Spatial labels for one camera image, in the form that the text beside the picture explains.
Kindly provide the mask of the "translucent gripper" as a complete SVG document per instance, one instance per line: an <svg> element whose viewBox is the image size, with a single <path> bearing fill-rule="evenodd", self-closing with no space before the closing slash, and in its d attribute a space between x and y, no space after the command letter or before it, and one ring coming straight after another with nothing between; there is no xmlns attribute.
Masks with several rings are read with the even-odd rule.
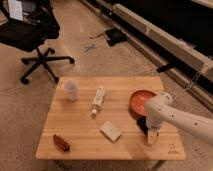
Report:
<svg viewBox="0 0 213 171"><path fill-rule="evenodd" d="M146 121L146 126L148 129L147 133L147 143L149 145L153 145L156 142L156 138L158 136L158 130L161 128L161 124L153 124L151 122Z"/></svg>

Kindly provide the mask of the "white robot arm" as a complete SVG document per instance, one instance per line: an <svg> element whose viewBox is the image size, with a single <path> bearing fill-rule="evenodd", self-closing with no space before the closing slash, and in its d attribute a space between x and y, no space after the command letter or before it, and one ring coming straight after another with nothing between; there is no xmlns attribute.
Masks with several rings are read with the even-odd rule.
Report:
<svg viewBox="0 0 213 171"><path fill-rule="evenodd" d="M213 146L213 119L181 111L171 106L173 99L167 92L160 92L144 103L146 125L157 131L162 122L168 122Z"/></svg>

